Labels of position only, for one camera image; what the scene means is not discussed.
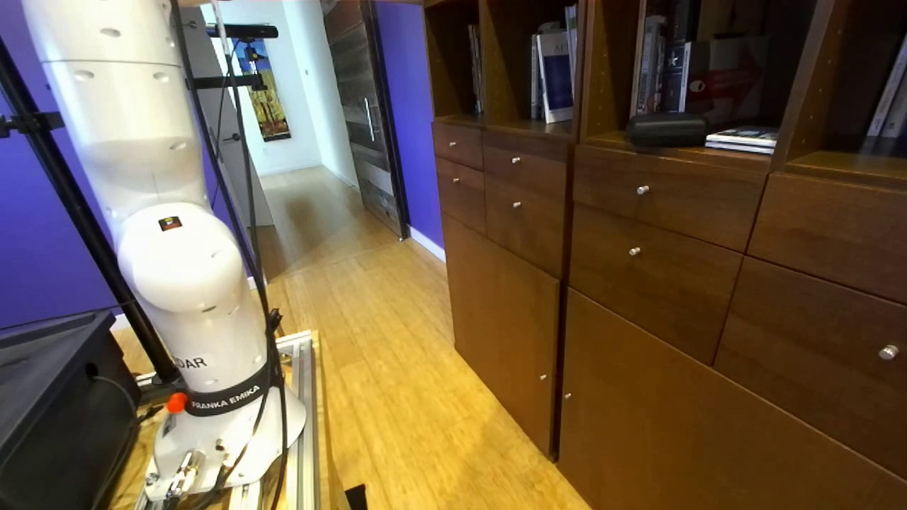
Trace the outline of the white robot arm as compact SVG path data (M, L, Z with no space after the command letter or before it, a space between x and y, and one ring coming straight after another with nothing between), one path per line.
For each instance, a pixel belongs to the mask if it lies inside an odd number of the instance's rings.
M265 479L306 408L275 382L265 307L214 212L168 0L21 0L116 263L185 378L149 490Z

